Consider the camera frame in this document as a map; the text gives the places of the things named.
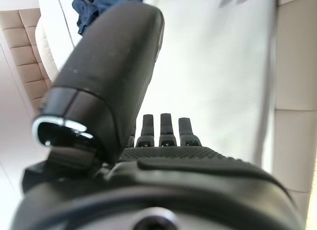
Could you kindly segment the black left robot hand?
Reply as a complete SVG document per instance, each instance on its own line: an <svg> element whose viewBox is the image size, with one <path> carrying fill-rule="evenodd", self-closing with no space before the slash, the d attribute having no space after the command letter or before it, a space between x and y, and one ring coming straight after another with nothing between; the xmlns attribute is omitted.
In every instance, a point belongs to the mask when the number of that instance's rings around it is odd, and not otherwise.
<svg viewBox="0 0 317 230"><path fill-rule="evenodd" d="M24 171L13 230L302 230L287 190L242 160L203 147L190 120L160 145L152 117L132 146L164 31L162 12L127 1L96 20L52 84L32 124L50 147Z"/></svg>

